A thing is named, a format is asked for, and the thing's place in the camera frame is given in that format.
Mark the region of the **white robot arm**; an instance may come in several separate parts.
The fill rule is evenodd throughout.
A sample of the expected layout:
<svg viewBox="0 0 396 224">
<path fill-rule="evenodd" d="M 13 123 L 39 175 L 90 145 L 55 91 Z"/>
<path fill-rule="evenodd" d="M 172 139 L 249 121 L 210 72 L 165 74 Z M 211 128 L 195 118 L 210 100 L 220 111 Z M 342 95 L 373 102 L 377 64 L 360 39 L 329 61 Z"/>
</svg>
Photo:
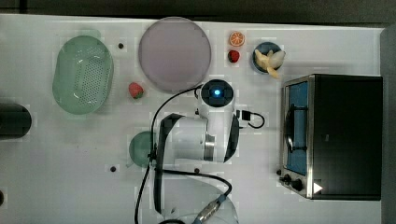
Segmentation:
<svg viewBox="0 0 396 224">
<path fill-rule="evenodd" d="M 229 198 L 232 185 L 221 177 L 193 170 L 205 162 L 225 163 L 237 150 L 239 120 L 233 87 L 212 79 L 195 90 L 194 117 L 162 119 L 156 142 L 153 203 L 172 223 L 239 224 Z"/>
</svg>

